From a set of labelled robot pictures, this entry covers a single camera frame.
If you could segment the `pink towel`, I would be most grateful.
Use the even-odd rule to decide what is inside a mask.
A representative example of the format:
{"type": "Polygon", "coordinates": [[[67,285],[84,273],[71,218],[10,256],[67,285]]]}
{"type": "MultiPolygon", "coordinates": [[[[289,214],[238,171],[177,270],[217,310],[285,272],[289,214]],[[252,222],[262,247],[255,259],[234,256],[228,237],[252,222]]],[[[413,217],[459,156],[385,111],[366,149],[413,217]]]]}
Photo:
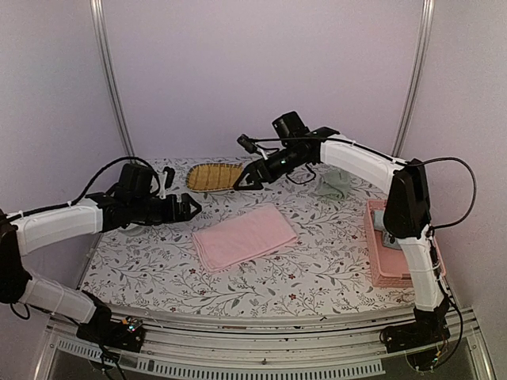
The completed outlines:
{"type": "Polygon", "coordinates": [[[274,253],[297,240],[297,233],[272,204],[193,234],[200,263],[210,273],[274,253]]]}

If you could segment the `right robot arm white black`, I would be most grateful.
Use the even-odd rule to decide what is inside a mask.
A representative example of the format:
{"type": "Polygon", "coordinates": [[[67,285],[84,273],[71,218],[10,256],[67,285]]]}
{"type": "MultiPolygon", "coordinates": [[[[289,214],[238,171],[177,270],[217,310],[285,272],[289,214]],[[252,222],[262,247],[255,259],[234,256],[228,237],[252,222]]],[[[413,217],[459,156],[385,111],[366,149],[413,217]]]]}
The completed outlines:
{"type": "Polygon", "coordinates": [[[440,332],[449,301],[440,288],[441,263],[433,242],[430,200],[424,165],[413,159],[380,153],[361,145],[330,127],[314,131],[306,127],[296,112],[273,121],[281,150],[267,153],[260,140],[247,135],[238,144],[259,159],[248,164],[234,183],[236,191],[262,190],[294,169],[304,165],[326,164],[343,169],[387,194],[383,224],[398,240],[408,264],[415,291],[410,339],[426,345],[440,332]]]}

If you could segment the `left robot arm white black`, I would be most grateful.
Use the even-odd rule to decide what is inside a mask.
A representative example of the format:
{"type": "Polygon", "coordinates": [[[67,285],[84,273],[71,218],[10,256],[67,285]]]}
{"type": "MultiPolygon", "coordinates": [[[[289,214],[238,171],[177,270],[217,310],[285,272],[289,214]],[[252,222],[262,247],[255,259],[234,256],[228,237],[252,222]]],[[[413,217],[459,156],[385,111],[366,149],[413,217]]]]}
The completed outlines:
{"type": "Polygon", "coordinates": [[[1,216],[1,302],[59,314],[86,327],[102,344],[112,343],[117,326],[96,296],[29,273],[23,257],[40,248],[84,235],[135,226],[187,222],[202,210],[188,193],[167,193],[174,171],[157,173],[138,158],[123,158],[118,181],[107,192],[88,188],[74,200],[1,216]]]}

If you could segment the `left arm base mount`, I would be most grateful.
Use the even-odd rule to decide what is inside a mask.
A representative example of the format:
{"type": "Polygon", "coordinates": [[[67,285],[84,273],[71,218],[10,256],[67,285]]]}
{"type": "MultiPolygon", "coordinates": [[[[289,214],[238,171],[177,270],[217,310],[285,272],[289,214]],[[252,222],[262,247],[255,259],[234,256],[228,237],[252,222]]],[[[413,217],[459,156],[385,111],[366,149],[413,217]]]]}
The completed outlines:
{"type": "Polygon", "coordinates": [[[109,313],[94,315],[88,323],[81,323],[76,333],[77,338],[99,347],[134,353],[140,353],[145,335],[143,320],[127,316],[113,321],[109,313]]]}

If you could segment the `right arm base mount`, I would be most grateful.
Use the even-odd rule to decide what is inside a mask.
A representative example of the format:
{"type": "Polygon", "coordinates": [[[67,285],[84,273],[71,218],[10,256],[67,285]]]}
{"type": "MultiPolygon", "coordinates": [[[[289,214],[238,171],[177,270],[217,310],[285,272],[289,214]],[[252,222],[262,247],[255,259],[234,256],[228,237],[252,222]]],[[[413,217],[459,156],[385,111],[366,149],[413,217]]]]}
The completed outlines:
{"type": "Polygon", "coordinates": [[[445,342],[449,338],[450,332],[446,325],[431,328],[428,324],[416,321],[403,325],[387,326],[379,333],[379,340],[388,353],[445,342]]]}

